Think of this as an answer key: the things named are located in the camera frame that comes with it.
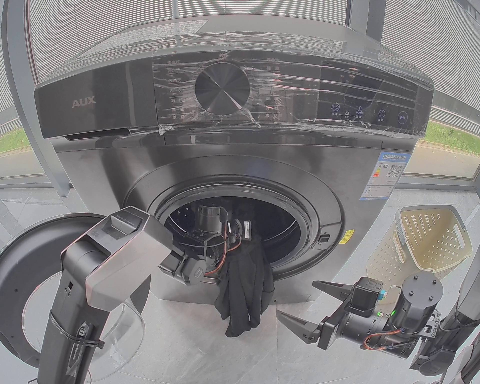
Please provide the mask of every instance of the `washing machine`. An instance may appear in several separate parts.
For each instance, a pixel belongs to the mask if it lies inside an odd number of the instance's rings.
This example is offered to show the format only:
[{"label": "washing machine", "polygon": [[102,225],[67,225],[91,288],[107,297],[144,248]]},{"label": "washing machine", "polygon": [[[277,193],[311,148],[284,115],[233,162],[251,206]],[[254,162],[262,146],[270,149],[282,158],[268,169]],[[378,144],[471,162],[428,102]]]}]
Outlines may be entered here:
[{"label": "washing machine", "polygon": [[[344,26],[209,15],[135,26],[36,90],[51,141],[90,212],[133,205],[181,242],[192,205],[248,206],[276,303],[315,300],[352,255],[424,136],[433,82]],[[152,274],[159,299],[211,304]]]}]

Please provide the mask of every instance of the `yellow warning sticker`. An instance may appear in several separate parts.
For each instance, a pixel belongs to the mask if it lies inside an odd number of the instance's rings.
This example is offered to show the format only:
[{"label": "yellow warning sticker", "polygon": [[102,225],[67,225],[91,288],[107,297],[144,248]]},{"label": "yellow warning sticker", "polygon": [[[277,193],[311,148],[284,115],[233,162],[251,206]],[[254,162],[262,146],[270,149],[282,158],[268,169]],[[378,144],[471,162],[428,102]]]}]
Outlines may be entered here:
[{"label": "yellow warning sticker", "polygon": [[353,232],[355,232],[354,229],[351,229],[350,231],[345,232],[345,236],[343,239],[340,241],[340,244],[347,244],[348,241],[352,238]]}]

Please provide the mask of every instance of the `beige laundry basket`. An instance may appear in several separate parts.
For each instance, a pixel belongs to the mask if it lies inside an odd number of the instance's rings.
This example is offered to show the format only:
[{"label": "beige laundry basket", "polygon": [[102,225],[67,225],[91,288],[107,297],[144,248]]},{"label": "beige laundry basket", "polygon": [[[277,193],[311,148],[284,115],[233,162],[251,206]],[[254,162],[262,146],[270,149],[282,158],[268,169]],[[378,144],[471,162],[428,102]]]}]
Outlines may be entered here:
[{"label": "beige laundry basket", "polygon": [[[396,213],[368,260],[367,276],[383,281],[386,289],[401,286],[407,276],[420,270],[442,279],[472,251],[465,224],[451,205],[405,207]],[[381,304],[395,302],[397,297],[392,291]]]}]

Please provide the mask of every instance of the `black cloth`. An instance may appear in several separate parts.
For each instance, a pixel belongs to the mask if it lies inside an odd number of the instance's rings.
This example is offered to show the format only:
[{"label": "black cloth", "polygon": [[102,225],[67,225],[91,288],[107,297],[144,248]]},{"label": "black cloth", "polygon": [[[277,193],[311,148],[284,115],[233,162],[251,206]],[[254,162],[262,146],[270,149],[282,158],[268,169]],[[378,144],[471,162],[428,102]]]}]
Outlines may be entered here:
[{"label": "black cloth", "polygon": [[227,254],[219,279],[215,308],[223,320],[230,317],[225,335],[237,337],[258,327],[275,290],[260,236],[254,235],[252,241],[244,241]]}]

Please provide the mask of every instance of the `play pause button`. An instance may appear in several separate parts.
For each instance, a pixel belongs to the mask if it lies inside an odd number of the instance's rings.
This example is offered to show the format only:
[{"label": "play pause button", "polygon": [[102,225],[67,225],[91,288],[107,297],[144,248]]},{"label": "play pause button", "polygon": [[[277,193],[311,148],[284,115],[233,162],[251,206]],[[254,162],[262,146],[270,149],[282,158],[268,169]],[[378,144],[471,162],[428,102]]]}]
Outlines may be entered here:
[{"label": "play pause button", "polygon": [[405,111],[401,111],[399,114],[398,114],[398,122],[400,124],[405,124],[408,120],[408,114],[405,112]]}]

